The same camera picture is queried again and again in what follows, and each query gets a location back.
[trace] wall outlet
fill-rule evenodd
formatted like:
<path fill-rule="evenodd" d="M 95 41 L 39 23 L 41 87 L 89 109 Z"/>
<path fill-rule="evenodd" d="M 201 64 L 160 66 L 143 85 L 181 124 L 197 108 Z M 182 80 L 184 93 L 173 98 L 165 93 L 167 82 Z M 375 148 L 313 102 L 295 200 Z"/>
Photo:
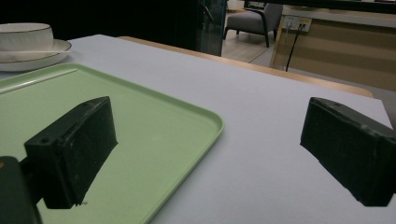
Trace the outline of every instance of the wall outlet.
<path fill-rule="evenodd" d="M 289 30 L 298 30 L 300 24 L 304 24 L 304 28 L 302 32 L 308 32 L 309 27 L 311 26 L 312 19 L 304 18 L 304 17 L 295 17 L 295 16 L 285 16 L 285 20 L 283 20 L 282 28 Z"/>
<path fill-rule="evenodd" d="M 285 16 L 285 20 L 283 20 L 283 28 L 289 30 L 297 30 L 300 25 L 300 20 L 298 17 L 293 16 Z"/>
<path fill-rule="evenodd" d="M 311 18 L 299 17 L 299 21 L 300 21 L 300 24 L 304 24 L 305 25 L 305 27 L 303 28 L 302 31 L 308 32 L 309 27 L 311 26 L 312 19 Z"/>

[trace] chair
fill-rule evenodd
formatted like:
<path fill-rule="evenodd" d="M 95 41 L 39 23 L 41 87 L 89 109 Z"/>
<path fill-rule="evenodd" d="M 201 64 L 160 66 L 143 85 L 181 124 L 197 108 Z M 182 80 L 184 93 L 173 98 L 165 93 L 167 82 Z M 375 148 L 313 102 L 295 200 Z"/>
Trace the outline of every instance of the chair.
<path fill-rule="evenodd" d="M 238 35 L 240 31 L 264 35 L 269 48 L 268 33 L 274 32 L 276 39 L 282 10 L 283 5 L 267 3 L 264 10 L 246 8 L 244 12 L 234 13 L 227 18 L 223 39 L 227 36 L 228 30 L 235 30 Z"/>

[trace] light green plastic tray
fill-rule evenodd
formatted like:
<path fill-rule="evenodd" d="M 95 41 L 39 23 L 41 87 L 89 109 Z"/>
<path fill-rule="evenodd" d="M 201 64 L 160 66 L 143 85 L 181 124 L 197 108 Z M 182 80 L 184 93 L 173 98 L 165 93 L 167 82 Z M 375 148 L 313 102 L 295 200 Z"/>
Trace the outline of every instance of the light green plastic tray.
<path fill-rule="evenodd" d="M 64 63 L 0 81 L 0 155 L 25 158 L 23 143 L 81 102 L 109 96 L 119 144 L 81 206 L 48 209 L 47 223 L 147 223 L 223 130 L 220 116 L 89 67 Z"/>

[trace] table surface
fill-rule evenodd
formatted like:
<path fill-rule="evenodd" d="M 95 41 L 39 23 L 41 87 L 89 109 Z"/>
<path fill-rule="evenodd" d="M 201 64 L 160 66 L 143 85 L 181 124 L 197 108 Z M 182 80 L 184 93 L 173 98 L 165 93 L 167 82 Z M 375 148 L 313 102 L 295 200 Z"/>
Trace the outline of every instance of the table surface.
<path fill-rule="evenodd" d="M 390 127 L 381 101 L 130 40 L 70 40 L 72 52 L 62 63 L 81 63 L 201 106 L 225 124 L 152 223 L 395 223 L 395 200 L 364 207 L 300 146 L 310 97 L 334 100 Z M 130 223 L 122 212 L 128 211 L 120 209 L 115 223 Z"/>

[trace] electrical cord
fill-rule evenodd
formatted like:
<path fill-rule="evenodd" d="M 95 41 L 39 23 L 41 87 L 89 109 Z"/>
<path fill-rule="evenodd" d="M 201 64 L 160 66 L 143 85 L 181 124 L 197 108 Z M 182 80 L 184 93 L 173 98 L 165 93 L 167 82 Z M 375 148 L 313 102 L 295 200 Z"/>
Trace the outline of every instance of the electrical cord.
<path fill-rule="evenodd" d="M 291 54 L 293 53 L 294 46 L 296 45 L 296 42 L 297 42 L 297 38 L 298 38 L 298 36 L 300 35 L 300 32 L 304 29 L 304 27 L 305 27 L 305 24 L 300 24 L 300 25 L 298 26 L 297 34 L 296 34 L 296 36 L 295 36 L 295 38 L 294 38 L 293 46 L 291 47 L 291 51 L 290 51 L 288 63 L 286 64 L 286 70 L 285 70 L 286 72 L 287 72 L 288 69 L 289 69 L 289 63 L 290 63 L 290 59 L 291 59 Z"/>
<path fill-rule="evenodd" d="M 283 45 L 283 46 L 285 46 L 285 51 L 286 51 L 286 46 L 288 45 L 288 34 L 289 34 L 289 30 L 290 30 L 291 26 L 292 26 L 292 23 L 291 23 L 291 21 L 289 21 L 288 24 L 286 25 L 285 44 Z"/>

